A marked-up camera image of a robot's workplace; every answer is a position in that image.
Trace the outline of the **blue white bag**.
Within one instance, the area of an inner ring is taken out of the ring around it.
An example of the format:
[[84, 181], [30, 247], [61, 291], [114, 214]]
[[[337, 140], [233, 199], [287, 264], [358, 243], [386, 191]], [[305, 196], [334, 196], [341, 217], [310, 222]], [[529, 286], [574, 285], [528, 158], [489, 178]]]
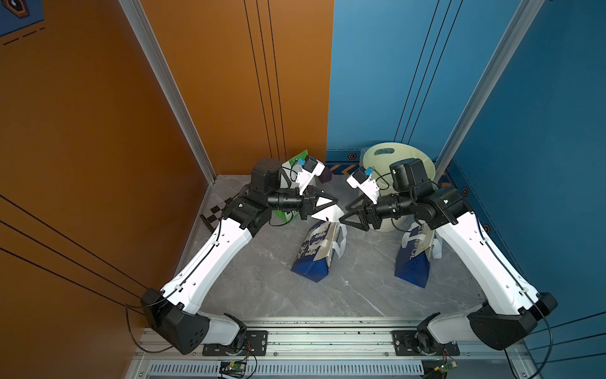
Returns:
[[333, 257], [342, 257], [346, 244], [344, 224], [318, 221], [309, 229], [291, 271], [318, 283], [329, 275]]
[[443, 239], [425, 224], [413, 222], [405, 232], [395, 261], [395, 276], [425, 288], [433, 259], [441, 259]]

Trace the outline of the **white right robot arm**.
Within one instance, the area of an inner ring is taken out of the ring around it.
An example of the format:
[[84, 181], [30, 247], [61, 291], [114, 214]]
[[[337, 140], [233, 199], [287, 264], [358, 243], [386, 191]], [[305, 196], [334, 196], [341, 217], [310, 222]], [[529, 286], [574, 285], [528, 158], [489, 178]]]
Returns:
[[340, 222], [367, 232], [386, 219], [414, 216], [453, 249], [485, 296], [467, 312], [435, 313], [424, 319], [413, 340], [415, 352], [436, 355], [447, 344], [470, 341], [504, 351], [557, 308], [554, 295], [530, 284], [484, 233], [468, 200], [456, 188], [430, 180], [420, 159], [398, 161], [390, 174], [394, 193], [382, 195], [370, 169], [353, 173], [347, 182], [362, 194], [347, 205]]

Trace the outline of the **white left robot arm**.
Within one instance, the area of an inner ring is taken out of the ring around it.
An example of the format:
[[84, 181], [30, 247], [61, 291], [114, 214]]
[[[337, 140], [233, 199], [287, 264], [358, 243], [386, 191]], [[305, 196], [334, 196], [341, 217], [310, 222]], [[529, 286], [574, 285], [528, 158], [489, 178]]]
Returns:
[[325, 165], [312, 156], [299, 162], [294, 182], [276, 159], [262, 159], [250, 181], [225, 206], [219, 223], [195, 257], [160, 290], [148, 289], [140, 305], [149, 326], [183, 355], [201, 344], [219, 344], [239, 351], [246, 325], [230, 314], [201, 311], [201, 305], [230, 261], [271, 220], [276, 210], [301, 219], [324, 216], [336, 220], [338, 199], [312, 185]]

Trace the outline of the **white receipt bag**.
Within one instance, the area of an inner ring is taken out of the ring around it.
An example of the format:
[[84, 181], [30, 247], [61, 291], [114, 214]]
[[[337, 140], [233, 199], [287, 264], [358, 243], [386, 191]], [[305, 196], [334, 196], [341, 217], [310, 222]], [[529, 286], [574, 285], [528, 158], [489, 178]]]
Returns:
[[320, 196], [311, 217], [316, 220], [339, 222], [343, 215], [344, 211], [339, 207], [336, 199]]

